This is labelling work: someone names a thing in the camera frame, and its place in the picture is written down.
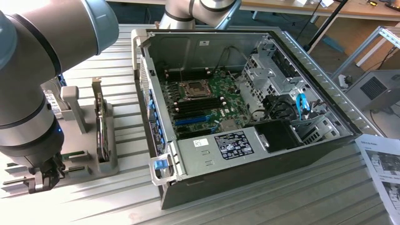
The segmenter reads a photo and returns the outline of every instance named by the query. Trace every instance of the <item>power supply label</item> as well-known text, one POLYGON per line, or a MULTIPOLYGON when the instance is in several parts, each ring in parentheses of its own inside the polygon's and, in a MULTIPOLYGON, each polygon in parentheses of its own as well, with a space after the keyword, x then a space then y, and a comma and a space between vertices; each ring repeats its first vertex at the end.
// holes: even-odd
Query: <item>power supply label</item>
POLYGON ((220 154, 225 160, 255 153, 243 131, 215 136, 220 154))

